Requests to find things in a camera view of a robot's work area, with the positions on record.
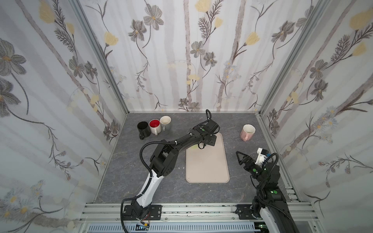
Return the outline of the grey mug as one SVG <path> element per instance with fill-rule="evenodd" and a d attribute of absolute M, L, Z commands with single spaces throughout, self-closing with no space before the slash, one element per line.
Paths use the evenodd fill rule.
<path fill-rule="evenodd" d="M 162 127 L 162 131 L 167 132 L 170 131 L 172 128 L 172 119 L 169 116 L 162 116 L 160 118 L 160 123 Z"/>

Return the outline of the pink mug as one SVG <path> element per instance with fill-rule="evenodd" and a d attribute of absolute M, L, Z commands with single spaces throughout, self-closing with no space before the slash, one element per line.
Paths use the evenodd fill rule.
<path fill-rule="evenodd" d="M 241 140 L 245 141 L 245 142 L 250 140 L 253 137 L 255 131 L 256 131 L 256 129 L 253 125 L 245 124 L 243 126 L 242 132 L 240 134 Z"/>

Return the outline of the black mug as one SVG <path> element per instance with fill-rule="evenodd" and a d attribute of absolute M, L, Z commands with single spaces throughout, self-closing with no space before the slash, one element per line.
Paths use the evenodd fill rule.
<path fill-rule="evenodd" d="M 139 131 L 140 140 L 143 140 L 152 134 L 149 124 L 146 121 L 139 122 L 137 124 L 137 129 Z"/>

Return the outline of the beige rectangular tray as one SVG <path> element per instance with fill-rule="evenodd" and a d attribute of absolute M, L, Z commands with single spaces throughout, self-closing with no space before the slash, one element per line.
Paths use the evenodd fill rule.
<path fill-rule="evenodd" d="M 189 183 L 227 183 L 230 180 L 221 133 L 215 146 L 186 150 L 186 181 Z"/>

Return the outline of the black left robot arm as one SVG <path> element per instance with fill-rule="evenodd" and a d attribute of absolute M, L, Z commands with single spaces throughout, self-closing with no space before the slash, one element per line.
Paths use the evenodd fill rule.
<path fill-rule="evenodd" d="M 220 126 L 212 120 L 212 113 L 208 109 L 206 110 L 206 116 L 207 120 L 194 126 L 187 135 L 179 139 L 148 142 L 141 147 L 139 157 L 149 174 L 138 195 L 121 201 L 120 222 L 125 233 L 128 232 L 124 224 L 125 202 L 131 201 L 130 216 L 139 220 L 145 219 L 151 212 L 149 207 L 156 190 L 164 177 L 174 170 L 179 153 L 194 145 L 201 150 L 207 145 L 215 145 L 216 134 L 219 132 Z M 150 145 L 157 145 L 157 147 L 151 155 L 150 164 L 148 165 L 143 158 L 143 151 Z"/>

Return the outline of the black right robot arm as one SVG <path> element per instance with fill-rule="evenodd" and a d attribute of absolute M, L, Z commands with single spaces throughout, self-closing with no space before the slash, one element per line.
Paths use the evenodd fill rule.
<path fill-rule="evenodd" d="M 279 156 L 259 148 L 257 159 L 240 151 L 236 156 L 240 165 L 256 180 L 256 195 L 251 204 L 238 204 L 235 213 L 240 220 L 258 219 L 270 233 L 298 233 L 299 229 L 288 208 L 287 200 L 278 186 Z"/>

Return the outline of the white cream mug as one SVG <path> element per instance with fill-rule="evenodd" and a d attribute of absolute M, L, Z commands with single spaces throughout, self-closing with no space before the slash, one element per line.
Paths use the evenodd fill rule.
<path fill-rule="evenodd" d="M 151 130 L 151 133 L 156 135 L 156 136 L 159 135 L 162 132 L 162 125 L 161 125 L 160 120 L 158 120 L 158 119 L 152 119 L 149 122 L 149 127 L 150 127 L 150 130 Z"/>

